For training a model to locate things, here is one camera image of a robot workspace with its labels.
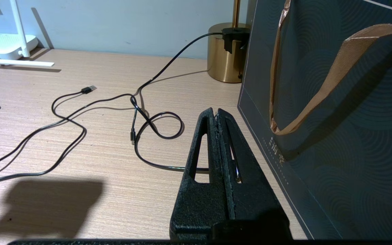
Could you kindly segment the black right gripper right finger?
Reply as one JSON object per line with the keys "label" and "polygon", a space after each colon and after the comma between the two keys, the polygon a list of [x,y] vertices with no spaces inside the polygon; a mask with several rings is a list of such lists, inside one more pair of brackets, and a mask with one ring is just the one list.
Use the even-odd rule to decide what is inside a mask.
{"label": "black right gripper right finger", "polygon": [[218,240],[292,240],[290,222],[234,117],[216,115],[228,217]]}

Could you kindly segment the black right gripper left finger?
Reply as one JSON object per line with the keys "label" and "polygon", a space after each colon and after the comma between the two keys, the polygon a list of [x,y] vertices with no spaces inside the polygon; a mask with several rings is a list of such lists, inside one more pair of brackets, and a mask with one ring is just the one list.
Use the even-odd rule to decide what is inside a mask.
{"label": "black right gripper left finger", "polygon": [[[208,141],[209,183],[195,181],[203,135]],[[170,218],[171,240],[207,240],[212,226],[228,217],[216,119],[212,108],[200,113]]]}

